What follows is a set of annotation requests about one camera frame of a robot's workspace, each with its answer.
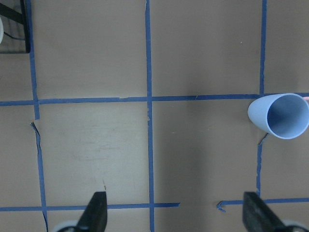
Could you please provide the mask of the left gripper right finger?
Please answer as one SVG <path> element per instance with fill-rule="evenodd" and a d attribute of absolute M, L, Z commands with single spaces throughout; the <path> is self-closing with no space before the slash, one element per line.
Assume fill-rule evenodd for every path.
<path fill-rule="evenodd" d="M 244 192 L 242 222 L 248 232 L 285 232 L 287 227 L 255 192 Z"/>

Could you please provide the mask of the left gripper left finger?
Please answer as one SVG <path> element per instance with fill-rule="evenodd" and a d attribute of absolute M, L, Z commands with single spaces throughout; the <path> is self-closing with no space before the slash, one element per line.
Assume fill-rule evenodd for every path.
<path fill-rule="evenodd" d="M 107 226 L 106 192 L 95 192 L 75 226 L 76 232 L 104 232 Z"/>

